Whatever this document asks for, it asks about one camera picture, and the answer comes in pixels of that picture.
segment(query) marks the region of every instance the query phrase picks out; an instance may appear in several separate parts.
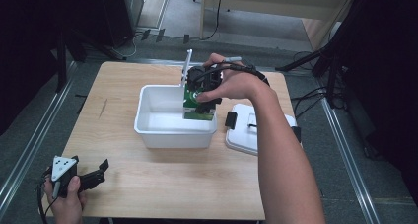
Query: gray floor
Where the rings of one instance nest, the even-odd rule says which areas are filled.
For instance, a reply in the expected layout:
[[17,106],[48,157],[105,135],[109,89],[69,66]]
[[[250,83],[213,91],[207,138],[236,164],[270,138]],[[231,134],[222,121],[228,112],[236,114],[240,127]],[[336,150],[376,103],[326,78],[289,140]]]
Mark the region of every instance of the gray floor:
[[[166,36],[161,42],[156,42],[155,36],[149,36],[144,40],[141,40],[139,36],[135,39],[136,46],[127,43],[117,51],[125,55],[135,52],[127,59],[131,62],[160,59],[170,60],[170,64],[180,64],[185,59],[185,51],[188,48],[193,49],[192,61],[197,64],[204,61],[210,52],[217,51],[229,56],[244,56],[260,69],[268,71],[273,71],[272,66],[286,65],[295,58],[301,57],[303,54],[297,54],[299,51],[310,51],[310,45],[300,20],[287,17],[278,18],[280,20],[274,19],[274,23],[283,28],[254,31],[253,28],[258,30],[258,27],[255,27],[257,23],[250,23],[245,25],[248,26],[247,29],[236,29],[235,33],[231,33],[229,29],[230,32],[225,33],[227,30],[224,27],[229,24],[228,17],[225,16],[221,19],[222,25],[216,38],[183,44],[184,34],[190,34],[191,37],[198,36],[195,25],[198,24],[196,19],[198,15],[190,17],[190,15],[182,14],[181,11],[173,11],[183,8],[181,4],[197,6],[200,11],[199,3],[193,3],[192,0],[169,0],[160,26],[161,29],[166,29]],[[255,14],[251,14],[250,18],[246,13],[240,13],[240,15],[240,18],[247,23],[256,18],[253,16]],[[263,19],[265,26],[271,26],[268,21],[273,21],[271,18],[265,19],[265,16],[257,18]],[[260,33],[268,35],[267,30],[275,37],[258,44],[257,42],[261,41]],[[30,163],[22,183],[10,203],[7,204],[8,208],[3,219],[0,218],[1,223],[40,223],[35,203],[35,182],[43,169],[50,164],[51,158],[62,152],[71,134],[72,127],[77,120],[77,111],[84,101],[83,98],[75,97],[75,95],[88,95],[100,65],[108,60],[96,50],[88,46],[86,49],[89,52],[88,59],[85,63],[77,63],[77,70],[62,107],[42,138],[39,150],[35,153],[34,160]],[[286,73],[285,77],[292,98],[302,96],[317,88],[318,83],[326,82],[326,77],[318,82],[311,76],[309,70],[303,68]],[[12,173],[20,154],[24,152],[43,113],[53,99],[55,86],[56,77],[53,77],[21,112],[10,129],[0,137],[2,150],[0,159],[4,163],[0,173],[2,184]],[[303,101],[297,113],[312,102],[313,100]],[[322,194],[327,223],[418,223],[417,207],[412,202],[399,172],[385,161],[367,159],[362,150],[362,141],[353,126],[349,113],[342,110],[335,110],[335,113],[379,220],[369,222],[369,219],[365,217],[358,193],[352,185],[353,180],[347,172],[347,164],[342,158],[341,148],[325,115],[325,109],[319,103],[298,119],[298,125],[302,128],[304,149],[313,166]],[[85,221],[87,223],[98,222],[96,218],[87,218]]]
[[141,28],[158,29],[166,11],[169,0],[144,0],[138,26]]

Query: finger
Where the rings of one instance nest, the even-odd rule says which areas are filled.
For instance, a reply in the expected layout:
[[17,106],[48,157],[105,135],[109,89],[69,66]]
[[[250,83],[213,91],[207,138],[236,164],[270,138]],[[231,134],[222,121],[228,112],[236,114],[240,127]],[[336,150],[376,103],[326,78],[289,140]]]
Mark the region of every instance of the finger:
[[81,203],[81,209],[84,210],[84,207],[87,204],[87,194],[84,191],[79,193],[79,200]]
[[212,66],[215,63],[219,63],[222,62],[225,59],[224,56],[217,54],[217,53],[212,53],[209,56],[209,59],[203,63],[203,66],[207,67],[207,66]]
[[204,92],[204,93],[201,93],[201,94],[197,95],[197,97],[196,97],[197,102],[206,103],[206,102],[212,101],[212,100],[217,99],[217,98],[222,98],[221,90],[218,90],[218,89],[215,89],[215,90],[212,90],[212,91],[209,91],[209,92]]
[[77,200],[78,201],[78,190],[80,188],[80,178],[78,176],[74,176],[70,183],[68,184],[67,188],[67,199],[68,200]]
[[47,177],[43,184],[44,184],[43,190],[45,191],[46,197],[48,198],[48,202],[51,203],[53,201],[52,199],[53,188],[52,188],[51,178]]

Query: handheld controller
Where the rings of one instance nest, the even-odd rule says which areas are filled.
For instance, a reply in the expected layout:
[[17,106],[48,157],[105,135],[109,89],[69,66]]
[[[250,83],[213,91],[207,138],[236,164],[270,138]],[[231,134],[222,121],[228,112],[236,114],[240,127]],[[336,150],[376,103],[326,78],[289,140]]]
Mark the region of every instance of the handheld controller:
[[[64,158],[55,156],[53,159],[52,166],[50,166],[41,176],[39,184],[37,185],[37,203],[39,208],[40,217],[43,223],[46,222],[46,213],[43,210],[41,201],[41,192],[43,183],[46,181],[46,177],[50,177],[50,181],[53,186],[52,198],[55,200],[58,197],[67,196],[67,188],[70,180],[77,175],[77,164],[79,162],[78,156],[72,158]],[[100,165],[99,169],[90,172],[80,177],[80,188],[79,192],[95,188],[98,184],[105,181],[105,171],[108,168],[108,160],[104,160]]]

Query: white lid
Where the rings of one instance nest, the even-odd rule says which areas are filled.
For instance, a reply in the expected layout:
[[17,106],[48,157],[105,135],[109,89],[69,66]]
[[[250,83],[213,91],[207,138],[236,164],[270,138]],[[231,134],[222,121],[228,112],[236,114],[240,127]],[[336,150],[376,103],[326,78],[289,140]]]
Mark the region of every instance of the white lid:
[[[227,147],[257,155],[257,121],[254,107],[236,104],[233,107],[233,112],[237,113],[237,121],[235,129],[229,128],[227,131]],[[296,121],[293,117],[287,114],[285,116],[290,126],[296,126]]]

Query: white box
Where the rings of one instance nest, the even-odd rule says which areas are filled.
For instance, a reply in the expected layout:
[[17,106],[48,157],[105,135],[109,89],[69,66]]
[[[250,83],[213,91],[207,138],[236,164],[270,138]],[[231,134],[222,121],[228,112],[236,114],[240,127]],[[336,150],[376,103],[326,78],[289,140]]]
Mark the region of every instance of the white box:
[[[227,130],[227,138],[225,140],[227,147],[249,153],[258,154],[257,146],[257,120],[253,106],[244,104],[235,104],[233,112],[237,113],[237,121],[234,129]],[[289,125],[296,126],[296,120],[285,114]]]
[[183,118],[183,88],[146,85],[141,89],[134,128],[149,148],[206,148],[217,128],[211,121]]

